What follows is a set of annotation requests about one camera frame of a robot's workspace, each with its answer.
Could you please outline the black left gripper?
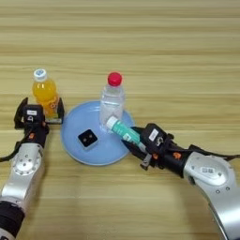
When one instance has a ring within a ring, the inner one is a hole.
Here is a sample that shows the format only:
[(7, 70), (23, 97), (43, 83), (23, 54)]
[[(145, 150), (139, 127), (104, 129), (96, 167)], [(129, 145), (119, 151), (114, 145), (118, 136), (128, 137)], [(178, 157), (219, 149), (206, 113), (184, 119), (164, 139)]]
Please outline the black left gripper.
[[(14, 124), (16, 129), (22, 129), (24, 132), (20, 144), (23, 143), (37, 143), (41, 147), (45, 146), (47, 135), (49, 134), (49, 127), (45, 122), (42, 123), (23, 123), (23, 107), (28, 103), (28, 98), (24, 98), (14, 116)], [(50, 125), (62, 125), (65, 117), (64, 103), (59, 98), (56, 112), (53, 116), (47, 116), (45, 121)]]

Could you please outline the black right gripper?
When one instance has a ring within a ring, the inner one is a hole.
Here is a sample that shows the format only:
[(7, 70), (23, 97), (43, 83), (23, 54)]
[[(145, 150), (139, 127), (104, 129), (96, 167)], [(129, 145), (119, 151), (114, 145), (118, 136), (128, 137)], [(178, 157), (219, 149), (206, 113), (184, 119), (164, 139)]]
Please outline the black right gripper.
[(131, 127), (131, 129), (142, 135), (146, 153), (132, 142), (123, 140), (122, 143), (133, 156), (142, 161), (141, 167), (144, 170), (147, 171), (148, 167), (152, 166), (166, 168), (180, 177), (184, 175), (184, 167), (190, 153), (173, 142), (172, 134), (159, 133), (156, 137), (151, 137), (144, 133), (144, 127)]

